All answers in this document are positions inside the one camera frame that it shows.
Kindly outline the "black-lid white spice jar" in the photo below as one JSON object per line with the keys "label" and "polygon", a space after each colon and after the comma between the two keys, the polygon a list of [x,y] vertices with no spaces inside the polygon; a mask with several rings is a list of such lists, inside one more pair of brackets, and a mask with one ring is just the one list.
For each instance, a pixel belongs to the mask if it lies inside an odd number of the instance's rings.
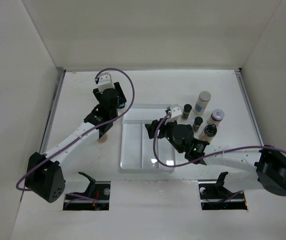
{"label": "black-lid white spice jar", "polygon": [[103,136],[101,136],[101,137],[97,140],[97,142],[99,142],[99,143],[104,143],[104,142],[107,141],[107,139],[108,139],[108,134],[106,133],[106,134],[104,134]]}

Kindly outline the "silver-lid blue-label shaker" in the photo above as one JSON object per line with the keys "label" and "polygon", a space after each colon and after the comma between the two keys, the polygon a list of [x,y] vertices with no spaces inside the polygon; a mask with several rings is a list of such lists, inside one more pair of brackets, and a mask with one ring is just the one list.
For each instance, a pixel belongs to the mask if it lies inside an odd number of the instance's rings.
{"label": "silver-lid blue-label shaker", "polygon": [[120,98],[120,99],[119,99],[119,102],[118,102],[118,107],[117,107],[117,109],[123,109],[125,106],[126,106],[126,100],[123,99],[123,98]]}
{"label": "silver-lid blue-label shaker", "polygon": [[195,103],[195,106],[194,106],[194,113],[197,115],[197,116],[201,116],[203,115],[209,101],[211,100],[211,94],[210,92],[208,91],[202,91],[199,96],[198,96],[198,99]]}

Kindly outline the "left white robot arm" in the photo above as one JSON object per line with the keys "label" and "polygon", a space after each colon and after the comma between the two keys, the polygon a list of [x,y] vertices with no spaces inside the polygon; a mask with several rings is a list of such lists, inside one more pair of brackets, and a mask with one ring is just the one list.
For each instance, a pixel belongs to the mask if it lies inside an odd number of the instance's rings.
{"label": "left white robot arm", "polygon": [[125,107],[126,97],[119,82],[99,80],[93,94],[98,104],[79,127],[56,147],[44,153],[33,153],[23,176],[25,187],[48,203],[66,193],[63,165],[76,154],[101,139],[118,120],[118,111]]}

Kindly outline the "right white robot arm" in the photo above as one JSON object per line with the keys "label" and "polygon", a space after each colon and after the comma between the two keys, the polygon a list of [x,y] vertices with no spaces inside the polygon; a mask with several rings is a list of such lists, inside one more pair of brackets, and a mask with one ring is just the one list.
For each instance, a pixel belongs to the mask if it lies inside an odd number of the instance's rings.
{"label": "right white robot arm", "polygon": [[164,167],[201,164],[236,169],[237,172],[225,171],[219,174],[214,190],[221,198],[226,198],[233,192],[252,189],[264,189],[274,195],[286,196],[286,151],[282,149],[254,145],[221,148],[206,154],[209,142],[195,138],[190,125],[163,118],[146,124],[145,128],[150,139],[166,139],[187,160],[182,164],[168,164],[162,162],[155,152],[154,157]]}

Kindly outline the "clear plastic organizer tray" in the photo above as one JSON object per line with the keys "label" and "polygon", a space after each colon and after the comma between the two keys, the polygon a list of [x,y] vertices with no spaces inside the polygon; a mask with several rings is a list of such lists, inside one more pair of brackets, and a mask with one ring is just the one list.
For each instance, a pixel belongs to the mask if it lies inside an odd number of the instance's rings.
{"label": "clear plastic organizer tray", "polygon": [[120,169],[127,173],[170,173],[153,153],[153,139],[149,138],[146,124],[166,115],[169,104],[134,104],[123,116]]}

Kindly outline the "small black-lid spice bottle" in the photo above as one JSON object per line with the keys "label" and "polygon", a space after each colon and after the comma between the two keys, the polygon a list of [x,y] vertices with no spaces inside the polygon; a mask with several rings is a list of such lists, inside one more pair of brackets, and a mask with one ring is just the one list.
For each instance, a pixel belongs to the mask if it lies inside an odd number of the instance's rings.
{"label": "small black-lid spice bottle", "polygon": [[183,120],[187,120],[191,110],[192,110],[192,106],[190,104],[185,104],[183,107],[183,112],[182,112],[181,118]]}

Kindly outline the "black-lid tan spice jar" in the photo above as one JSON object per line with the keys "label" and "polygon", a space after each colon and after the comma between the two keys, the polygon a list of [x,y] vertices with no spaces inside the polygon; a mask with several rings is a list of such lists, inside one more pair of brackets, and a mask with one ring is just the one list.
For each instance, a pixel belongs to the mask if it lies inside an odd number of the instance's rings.
{"label": "black-lid tan spice jar", "polygon": [[210,143],[217,134],[217,127],[214,124],[207,125],[199,135],[199,140]]}

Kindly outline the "red-label white-lid jar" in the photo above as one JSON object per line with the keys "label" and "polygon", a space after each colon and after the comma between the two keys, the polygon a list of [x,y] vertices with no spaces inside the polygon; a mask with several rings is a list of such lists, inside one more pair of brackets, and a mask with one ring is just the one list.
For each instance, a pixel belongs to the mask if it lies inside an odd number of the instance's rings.
{"label": "red-label white-lid jar", "polygon": [[210,117],[207,120],[208,125],[216,125],[219,126],[219,124],[222,122],[222,120],[225,117],[225,113],[221,109],[214,109],[210,115]]}

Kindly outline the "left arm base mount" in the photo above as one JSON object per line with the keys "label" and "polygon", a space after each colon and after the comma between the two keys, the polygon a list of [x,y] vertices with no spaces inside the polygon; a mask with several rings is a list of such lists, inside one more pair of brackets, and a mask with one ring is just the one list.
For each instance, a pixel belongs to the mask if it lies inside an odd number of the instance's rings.
{"label": "left arm base mount", "polygon": [[96,181],[84,172],[78,174],[86,179],[83,191],[65,195],[64,211],[108,211],[110,206],[111,182]]}

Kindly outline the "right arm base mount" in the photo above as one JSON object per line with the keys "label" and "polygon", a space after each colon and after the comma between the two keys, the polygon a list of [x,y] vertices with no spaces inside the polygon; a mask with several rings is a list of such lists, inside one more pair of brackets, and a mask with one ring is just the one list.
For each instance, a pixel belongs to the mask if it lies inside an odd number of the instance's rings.
{"label": "right arm base mount", "polygon": [[227,174],[222,172],[217,180],[198,182],[202,210],[247,210],[243,191],[231,192],[223,186]]}

